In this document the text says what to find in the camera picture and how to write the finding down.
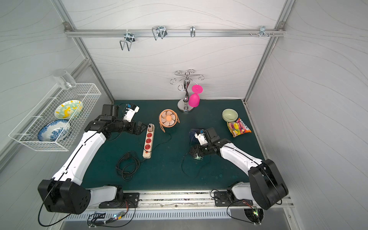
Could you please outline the beige power strip red sockets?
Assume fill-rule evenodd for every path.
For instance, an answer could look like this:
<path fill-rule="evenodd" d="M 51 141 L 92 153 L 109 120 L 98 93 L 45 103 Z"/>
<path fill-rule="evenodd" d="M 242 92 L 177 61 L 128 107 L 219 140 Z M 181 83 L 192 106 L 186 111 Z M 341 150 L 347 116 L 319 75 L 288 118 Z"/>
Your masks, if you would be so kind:
<path fill-rule="evenodd" d="M 151 158 L 151 154 L 153 150 L 154 132 L 155 132 L 155 126 L 154 126 L 153 132 L 148 132 L 148 131 L 146 132 L 145 142 L 144 142 L 144 147 L 143 147 L 143 154 L 142 154 L 144 159 Z"/>

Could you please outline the orange desk fan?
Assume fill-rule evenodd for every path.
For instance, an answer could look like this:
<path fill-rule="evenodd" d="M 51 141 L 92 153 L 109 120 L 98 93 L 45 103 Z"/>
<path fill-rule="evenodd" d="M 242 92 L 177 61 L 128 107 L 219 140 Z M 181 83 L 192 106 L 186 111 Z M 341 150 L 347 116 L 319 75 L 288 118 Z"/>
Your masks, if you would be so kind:
<path fill-rule="evenodd" d="M 170 128 L 175 126 L 177 123 L 180 123 L 180 119 L 178 117 L 178 114 L 171 110 L 171 109 L 165 109 L 163 110 L 159 115 L 159 124 L 161 130 L 165 133 L 165 128 Z"/>

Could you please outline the green usb power adapter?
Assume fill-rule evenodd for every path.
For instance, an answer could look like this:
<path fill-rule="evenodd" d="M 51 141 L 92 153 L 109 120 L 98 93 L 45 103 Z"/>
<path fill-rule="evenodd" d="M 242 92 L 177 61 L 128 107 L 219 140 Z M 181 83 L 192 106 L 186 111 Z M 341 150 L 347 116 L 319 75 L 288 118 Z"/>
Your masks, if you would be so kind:
<path fill-rule="evenodd" d="M 193 159 L 198 160 L 198 161 L 201 161 L 201 160 L 203 160 L 203 157 L 201 157 L 201 156 L 196 156 L 196 157 L 193 157 Z"/>

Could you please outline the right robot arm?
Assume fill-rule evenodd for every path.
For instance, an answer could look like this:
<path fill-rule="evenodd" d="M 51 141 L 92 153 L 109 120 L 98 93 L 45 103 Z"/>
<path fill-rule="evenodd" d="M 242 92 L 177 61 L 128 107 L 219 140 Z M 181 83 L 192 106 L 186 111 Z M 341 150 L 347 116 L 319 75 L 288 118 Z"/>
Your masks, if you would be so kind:
<path fill-rule="evenodd" d="M 201 160 L 207 155 L 217 155 L 240 170 L 249 179 L 248 183 L 238 182 L 230 187 L 230 201 L 255 201 L 262 209 L 281 205 L 288 195 L 288 188 L 276 164 L 270 160 L 256 158 L 236 147 L 228 139 L 221 139 L 214 128 L 191 130 L 192 144 L 189 154 L 193 159 Z"/>

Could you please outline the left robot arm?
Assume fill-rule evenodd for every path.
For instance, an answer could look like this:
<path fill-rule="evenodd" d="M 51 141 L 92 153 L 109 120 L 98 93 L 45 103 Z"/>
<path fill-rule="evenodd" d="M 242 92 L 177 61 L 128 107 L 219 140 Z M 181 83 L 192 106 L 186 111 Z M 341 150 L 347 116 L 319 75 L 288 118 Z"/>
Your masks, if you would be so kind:
<path fill-rule="evenodd" d="M 42 180 L 39 184 L 42 206 L 48 212 L 81 214 L 94 205 L 101 209 L 117 209 L 126 204 L 121 186 L 85 189 L 81 184 L 94 156 L 112 133 L 140 135 L 145 131 L 145 124 L 133 120 L 139 109 L 129 103 L 119 117 L 118 105 L 103 106 L 101 115 L 87 125 L 79 145 L 61 169 L 50 180 Z"/>

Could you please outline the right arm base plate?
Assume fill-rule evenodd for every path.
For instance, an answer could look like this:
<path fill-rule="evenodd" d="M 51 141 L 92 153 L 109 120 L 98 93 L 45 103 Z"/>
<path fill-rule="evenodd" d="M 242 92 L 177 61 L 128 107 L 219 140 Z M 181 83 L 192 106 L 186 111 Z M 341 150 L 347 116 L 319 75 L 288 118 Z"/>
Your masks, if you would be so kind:
<path fill-rule="evenodd" d="M 235 195 L 229 191 L 214 190 L 211 196 L 214 199 L 216 207 L 228 207 L 238 201 Z"/>

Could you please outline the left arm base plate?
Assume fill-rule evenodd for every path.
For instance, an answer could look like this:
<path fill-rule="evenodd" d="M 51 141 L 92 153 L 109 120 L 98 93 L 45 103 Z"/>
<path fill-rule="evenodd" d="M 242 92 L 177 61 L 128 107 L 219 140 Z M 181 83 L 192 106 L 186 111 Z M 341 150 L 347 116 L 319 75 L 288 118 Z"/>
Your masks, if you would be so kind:
<path fill-rule="evenodd" d="M 99 204 L 100 209 L 123 209 L 136 208 L 140 199 L 139 193 L 117 194 L 111 201 L 105 201 Z"/>

